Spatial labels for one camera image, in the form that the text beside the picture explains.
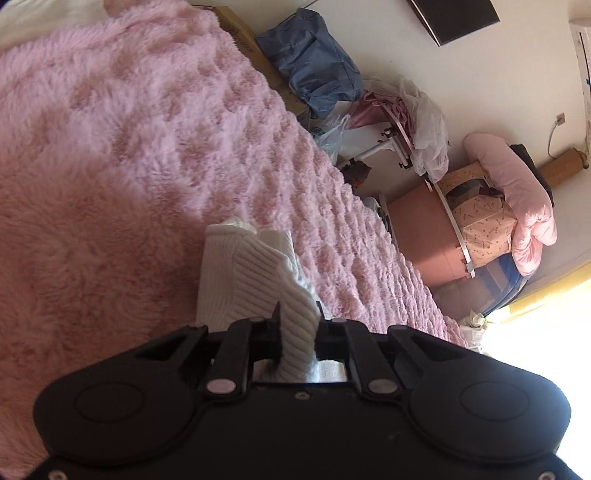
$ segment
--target pink shaggy carpet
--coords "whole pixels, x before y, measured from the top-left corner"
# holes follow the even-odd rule
[[[133,7],[0,56],[0,472],[53,379],[194,321],[205,227],[289,230],[319,296],[464,345],[216,17]]]

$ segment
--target white ribbed fabric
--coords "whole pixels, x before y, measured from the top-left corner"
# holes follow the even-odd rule
[[[314,353],[318,300],[298,263],[289,232],[257,232],[235,218],[207,227],[197,323],[218,332],[236,320],[269,318],[281,303],[281,362],[260,380],[319,381]]]

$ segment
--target blue bag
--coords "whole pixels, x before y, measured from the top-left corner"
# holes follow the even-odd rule
[[[255,39],[291,90],[317,117],[326,118],[337,101],[353,102],[363,94],[359,69],[317,12],[299,8]]]

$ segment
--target cardboard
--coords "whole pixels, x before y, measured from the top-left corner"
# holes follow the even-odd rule
[[[279,93],[285,102],[285,108],[292,112],[299,121],[308,117],[309,107],[296,97],[279,71],[265,57],[256,44],[255,33],[248,25],[229,7],[206,7],[203,5],[194,5],[194,7],[212,10],[217,15],[220,27],[234,39],[238,50],[251,61],[254,68],[265,76],[269,86]]]

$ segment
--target pink blanket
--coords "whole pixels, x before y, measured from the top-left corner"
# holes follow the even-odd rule
[[[513,210],[517,226],[511,254],[521,275],[533,275],[542,261],[543,246],[554,245],[558,237],[550,197],[502,138],[470,134],[464,139],[464,148],[470,161],[480,161]]]
[[[135,7],[0,56],[0,472],[51,380],[195,318],[205,227],[289,230],[330,310],[464,345],[378,218],[223,32]]]

